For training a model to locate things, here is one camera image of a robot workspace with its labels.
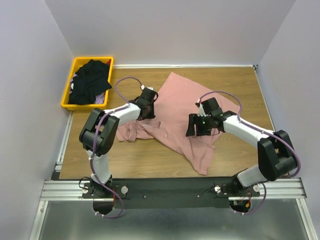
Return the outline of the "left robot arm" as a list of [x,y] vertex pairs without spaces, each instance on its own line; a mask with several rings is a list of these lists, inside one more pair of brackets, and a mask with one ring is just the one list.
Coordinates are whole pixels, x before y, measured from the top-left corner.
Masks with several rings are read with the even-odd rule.
[[107,197],[112,179],[109,169],[108,152],[111,150],[118,127],[131,122],[155,118],[154,104],[130,101],[120,107],[101,110],[95,108],[90,113],[79,141],[88,154],[93,191],[101,198]]

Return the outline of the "pink t shirt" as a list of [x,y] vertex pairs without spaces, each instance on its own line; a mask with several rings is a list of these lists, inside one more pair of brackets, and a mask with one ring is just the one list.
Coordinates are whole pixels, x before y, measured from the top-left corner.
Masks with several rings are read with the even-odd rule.
[[188,78],[171,73],[154,103],[155,118],[134,120],[118,127],[120,142],[156,139],[183,155],[200,175],[207,175],[214,156],[214,142],[220,136],[213,130],[208,136],[187,137],[189,115],[198,113],[195,103],[210,89]]

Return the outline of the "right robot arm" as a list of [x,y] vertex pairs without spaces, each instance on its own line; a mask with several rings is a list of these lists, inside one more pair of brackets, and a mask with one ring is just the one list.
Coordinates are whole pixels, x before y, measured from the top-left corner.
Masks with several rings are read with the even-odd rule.
[[235,174],[226,186],[221,186],[226,193],[241,196],[253,185],[275,181],[290,171],[301,169],[300,159],[285,131],[257,127],[232,111],[191,113],[185,135],[208,136],[213,129],[232,134],[257,148],[257,165]]

